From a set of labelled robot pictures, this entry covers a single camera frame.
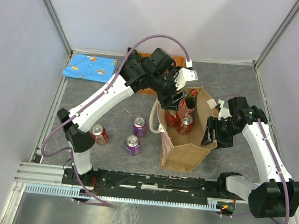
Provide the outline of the red cola can front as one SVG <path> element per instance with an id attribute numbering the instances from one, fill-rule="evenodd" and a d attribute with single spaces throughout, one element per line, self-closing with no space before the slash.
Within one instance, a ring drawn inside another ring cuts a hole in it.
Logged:
<path id="1" fill-rule="evenodd" d="M 108 134 L 101 124 L 96 124 L 91 128 L 91 135 L 94 138 L 95 142 L 100 146 L 103 146 L 108 143 L 109 137 Z"/>

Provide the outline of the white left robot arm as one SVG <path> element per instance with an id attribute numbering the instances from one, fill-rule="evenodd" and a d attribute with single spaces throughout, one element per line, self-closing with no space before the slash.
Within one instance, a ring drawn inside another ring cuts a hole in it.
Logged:
<path id="1" fill-rule="evenodd" d="M 177 111 L 186 97 L 185 84 L 198 78 L 191 61 L 185 67 L 177 66 L 164 49 L 156 48 L 149 57 L 140 57 L 134 50 L 131 55 L 120 67 L 120 73 L 86 101 L 69 111 L 61 108 L 57 113 L 71 147 L 71 160 L 76 167 L 74 179 L 81 185 L 92 179 L 90 149 L 95 140 L 90 129 L 99 118 L 122 100 L 147 88 L 157 93 L 163 109 Z"/>

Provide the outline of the red cola can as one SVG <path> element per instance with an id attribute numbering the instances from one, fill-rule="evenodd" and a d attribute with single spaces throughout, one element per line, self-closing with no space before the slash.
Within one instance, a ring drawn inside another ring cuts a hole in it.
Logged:
<path id="1" fill-rule="evenodd" d="M 176 110 L 176 115 L 179 119 L 183 119 L 187 117 L 188 114 L 189 114 L 188 107 L 185 99 L 183 99 L 178 105 L 178 109 Z"/>
<path id="2" fill-rule="evenodd" d="M 179 124 L 179 116 L 176 111 L 174 110 L 168 110 L 167 117 L 166 117 L 166 123 L 169 127 L 177 127 Z"/>
<path id="3" fill-rule="evenodd" d="M 109 137 L 108 134 L 101 124 L 96 124 L 91 128 L 91 135 L 94 138 L 95 142 L 100 146 L 103 146 L 108 143 Z"/>
<path id="4" fill-rule="evenodd" d="M 188 114 L 187 117 L 184 117 L 183 119 L 179 119 L 177 132 L 180 135 L 187 135 L 192 130 L 192 125 L 193 125 L 193 118 L 190 114 Z"/>

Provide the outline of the tan canvas tote bag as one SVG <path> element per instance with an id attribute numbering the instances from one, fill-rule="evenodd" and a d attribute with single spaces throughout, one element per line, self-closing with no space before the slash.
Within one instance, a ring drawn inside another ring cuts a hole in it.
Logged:
<path id="1" fill-rule="evenodd" d="M 161 135 L 159 167 L 165 170 L 191 173 L 218 143 L 202 145 L 209 117 L 217 118 L 216 102 L 203 87 L 196 87 L 196 109 L 192 114 L 193 125 L 187 135 L 180 135 L 176 127 L 167 125 L 167 110 L 163 110 L 158 100 L 152 106 L 149 118 L 150 131 Z"/>

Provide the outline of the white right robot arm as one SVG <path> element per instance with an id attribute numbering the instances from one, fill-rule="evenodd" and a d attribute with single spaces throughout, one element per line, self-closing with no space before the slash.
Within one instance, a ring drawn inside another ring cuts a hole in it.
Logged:
<path id="1" fill-rule="evenodd" d="M 233 146 L 233 137 L 242 134 L 246 139 L 259 175 L 255 184 L 237 172 L 223 172 L 216 183 L 216 193 L 223 198 L 234 194 L 248 202 L 255 218 L 270 218 L 276 224 L 289 224 L 299 207 L 299 181 L 281 161 L 271 138 L 268 120 L 262 109 L 250 106 L 245 97 L 236 96 L 218 102 L 211 99 L 209 107 L 217 109 L 218 116 L 209 117 L 202 145 L 217 143 L 218 148 Z"/>

